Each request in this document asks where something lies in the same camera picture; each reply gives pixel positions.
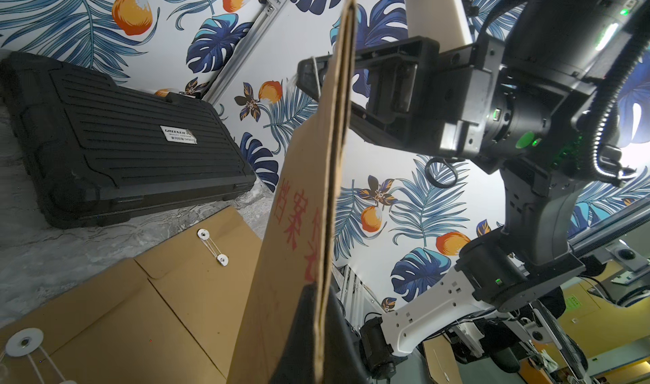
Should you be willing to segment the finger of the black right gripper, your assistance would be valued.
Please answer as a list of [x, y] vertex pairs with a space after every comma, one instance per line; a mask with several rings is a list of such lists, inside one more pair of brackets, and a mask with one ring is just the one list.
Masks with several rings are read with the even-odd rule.
[[363, 140], [374, 145], [411, 153], [436, 153], [433, 126], [417, 115], [397, 115], [383, 123], [361, 107], [353, 107], [350, 128]]
[[[312, 57], [301, 60], [296, 71], [296, 86], [314, 100], [321, 98], [326, 76], [330, 69], [333, 69], [338, 54], [328, 54], [321, 57]], [[376, 57], [376, 53], [370, 49], [357, 51], [350, 55], [353, 63], [352, 91], [362, 100], [368, 100], [371, 94], [370, 85], [370, 63]]]

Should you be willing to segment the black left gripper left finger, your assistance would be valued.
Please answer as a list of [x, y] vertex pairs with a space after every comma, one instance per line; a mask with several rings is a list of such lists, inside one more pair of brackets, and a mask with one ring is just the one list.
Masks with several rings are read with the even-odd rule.
[[306, 285], [302, 289], [282, 357], [269, 383], [308, 384], [315, 382], [314, 321], [316, 292], [316, 284]]

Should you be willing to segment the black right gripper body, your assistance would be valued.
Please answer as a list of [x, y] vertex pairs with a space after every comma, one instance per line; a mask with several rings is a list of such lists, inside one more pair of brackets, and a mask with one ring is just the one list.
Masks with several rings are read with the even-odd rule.
[[441, 52], [435, 40], [413, 37], [367, 49], [376, 57], [369, 61], [371, 94], [363, 109], [383, 123], [391, 123], [397, 115], [428, 119], [437, 152], [418, 154], [443, 158], [479, 154], [504, 56], [503, 41], [485, 36]]

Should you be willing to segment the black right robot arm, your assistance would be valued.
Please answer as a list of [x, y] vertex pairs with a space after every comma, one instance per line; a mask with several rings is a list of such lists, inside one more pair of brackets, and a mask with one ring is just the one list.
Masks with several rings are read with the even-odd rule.
[[443, 50], [441, 35], [386, 42], [391, 28], [352, 10], [369, 35], [351, 60], [367, 105], [349, 123], [374, 145], [427, 156], [413, 181], [370, 178], [362, 222], [388, 209], [400, 236], [455, 223], [463, 162], [504, 184], [504, 224], [467, 243], [457, 262], [417, 248], [397, 264], [397, 311], [358, 335], [328, 314], [327, 383], [389, 380], [422, 342], [530, 307], [567, 361], [578, 353], [543, 298], [585, 264], [568, 240], [575, 204], [592, 182], [636, 176], [616, 145], [618, 97], [649, 45], [649, 0], [500, 0], [474, 42]]

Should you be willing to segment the brown kraft file bag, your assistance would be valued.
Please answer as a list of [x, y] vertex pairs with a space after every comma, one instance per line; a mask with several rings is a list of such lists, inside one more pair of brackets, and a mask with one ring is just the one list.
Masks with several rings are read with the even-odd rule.
[[134, 260], [2, 328], [10, 340], [30, 353], [2, 353], [3, 383], [226, 381]]
[[291, 330], [302, 289], [316, 284], [315, 382], [323, 383], [335, 218], [351, 116], [357, 1], [346, 0], [318, 110], [293, 134], [274, 197], [235, 352], [230, 383], [269, 383]]
[[135, 258], [227, 377], [262, 241], [229, 206]]

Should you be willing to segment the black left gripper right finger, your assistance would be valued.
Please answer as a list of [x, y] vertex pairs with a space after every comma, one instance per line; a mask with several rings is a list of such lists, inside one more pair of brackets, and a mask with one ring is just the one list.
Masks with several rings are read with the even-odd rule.
[[323, 383], [368, 383], [359, 346], [353, 337], [336, 293], [330, 289], [325, 320]]

